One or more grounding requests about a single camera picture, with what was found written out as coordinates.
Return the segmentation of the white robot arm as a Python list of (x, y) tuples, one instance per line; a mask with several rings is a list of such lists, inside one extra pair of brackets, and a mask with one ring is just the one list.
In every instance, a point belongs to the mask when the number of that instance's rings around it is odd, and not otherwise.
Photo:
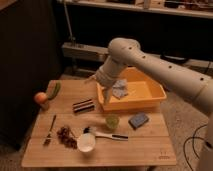
[(196, 171), (213, 171), (213, 78), (146, 54), (134, 39), (112, 39), (108, 53), (104, 64), (87, 79), (104, 87), (104, 101), (109, 101), (111, 87), (127, 66), (144, 72), (209, 118)]

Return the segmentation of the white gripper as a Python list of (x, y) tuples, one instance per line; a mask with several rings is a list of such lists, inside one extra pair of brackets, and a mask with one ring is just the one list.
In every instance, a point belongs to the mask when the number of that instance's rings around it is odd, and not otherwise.
[(102, 90), (103, 103), (108, 104), (112, 96), (111, 87), (115, 84), (118, 76), (126, 67), (126, 64), (116, 61), (112, 57), (108, 57), (96, 73), (88, 77), (84, 83), (87, 84), (91, 81), (97, 81), (101, 86), (105, 87)]

